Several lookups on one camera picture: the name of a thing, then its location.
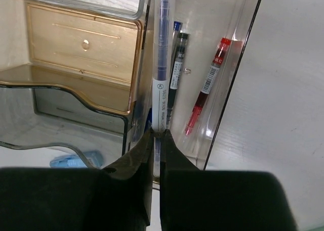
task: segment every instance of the barcode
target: barcode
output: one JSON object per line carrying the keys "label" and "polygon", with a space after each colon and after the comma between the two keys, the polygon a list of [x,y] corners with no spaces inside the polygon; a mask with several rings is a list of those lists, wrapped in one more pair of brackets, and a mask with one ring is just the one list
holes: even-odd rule
{"label": "barcode", "polygon": [[203,92],[205,94],[209,94],[211,92],[213,82],[214,82],[214,79],[215,79],[218,71],[219,71],[219,67],[211,66],[211,69],[209,71],[209,74],[207,76],[207,79],[205,81],[204,87],[202,88],[201,92]]}
{"label": "barcode", "polygon": [[180,82],[181,69],[182,69],[182,62],[176,61],[174,63],[170,89],[178,89],[179,82]]}

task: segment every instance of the white surface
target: white surface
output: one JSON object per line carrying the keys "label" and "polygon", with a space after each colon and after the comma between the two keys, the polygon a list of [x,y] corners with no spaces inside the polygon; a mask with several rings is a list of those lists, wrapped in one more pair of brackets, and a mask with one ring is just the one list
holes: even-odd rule
{"label": "white surface", "polygon": [[324,225],[324,0],[262,0],[209,169],[266,170]]}
{"label": "white surface", "polygon": [[32,150],[12,150],[0,147],[0,168],[5,167],[43,167],[49,168],[50,162],[60,156],[71,154],[71,150],[40,148]]}
{"label": "white surface", "polygon": [[146,231],[161,231],[160,222],[160,191],[153,190],[152,193],[152,211],[151,225],[146,228]]}

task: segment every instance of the pen barrel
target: pen barrel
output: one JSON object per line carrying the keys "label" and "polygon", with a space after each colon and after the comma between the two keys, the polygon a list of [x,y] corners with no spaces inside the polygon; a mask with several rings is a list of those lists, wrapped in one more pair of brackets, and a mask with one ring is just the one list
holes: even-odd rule
{"label": "pen barrel", "polygon": [[170,78],[175,0],[155,0],[153,78]]}
{"label": "pen barrel", "polygon": [[167,126],[175,0],[155,0],[152,129],[161,134]]}
{"label": "pen barrel", "polygon": [[204,94],[209,95],[212,87],[214,85],[214,81],[220,71],[220,68],[225,60],[226,53],[230,47],[231,40],[222,38],[220,44],[217,47],[217,51],[214,57],[214,60],[210,66],[209,73],[207,75],[207,78],[205,80],[205,83],[202,87],[201,92]]}
{"label": "pen barrel", "polygon": [[173,26],[173,37],[172,37],[172,55],[171,55],[171,68],[173,67],[174,61],[176,59],[176,51],[178,45],[178,36],[182,27],[182,23],[175,21]]}
{"label": "pen barrel", "polygon": [[186,33],[180,33],[176,47],[176,58],[173,63],[170,88],[169,88],[169,100],[168,100],[168,114],[167,114],[167,129],[170,129],[170,121],[172,116],[173,106],[176,100],[177,89],[179,87],[180,77],[182,74],[184,57],[187,47],[189,35]]}
{"label": "pen barrel", "polygon": [[186,136],[190,135],[192,133],[192,130],[196,124],[196,122],[198,121],[198,118],[202,112],[203,108],[199,107],[199,106],[195,106],[192,110],[192,114],[190,117],[190,120],[185,128],[185,134]]}

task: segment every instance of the blue eraser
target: blue eraser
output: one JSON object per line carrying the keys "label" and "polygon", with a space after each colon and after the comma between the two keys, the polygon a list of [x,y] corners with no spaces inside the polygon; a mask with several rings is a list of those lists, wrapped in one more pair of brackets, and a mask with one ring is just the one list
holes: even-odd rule
{"label": "blue eraser", "polygon": [[181,30],[182,23],[179,21],[174,22],[173,30],[180,31]]}
{"label": "blue eraser", "polygon": [[[99,151],[85,152],[84,155],[93,166],[100,168],[103,165],[103,157]],[[52,168],[87,168],[77,154],[57,157],[50,162],[50,166]]]}

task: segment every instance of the black object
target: black object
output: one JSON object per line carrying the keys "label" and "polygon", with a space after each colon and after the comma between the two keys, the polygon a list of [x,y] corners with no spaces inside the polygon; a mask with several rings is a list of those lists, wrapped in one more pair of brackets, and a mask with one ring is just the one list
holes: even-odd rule
{"label": "black object", "polygon": [[[268,173],[200,171],[162,141],[162,230],[296,230]],[[152,194],[153,134],[104,170],[0,171],[0,230],[145,230]]]}
{"label": "black object", "polygon": [[172,58],[173,63],[171,65],[171,79],[169,85],[167,124],[169,124],[171,120],[172,109],[176,100],[188,39],[189,34],[179,33],[176,42],[177,47],[175,50],[175,55],[174,58]]}

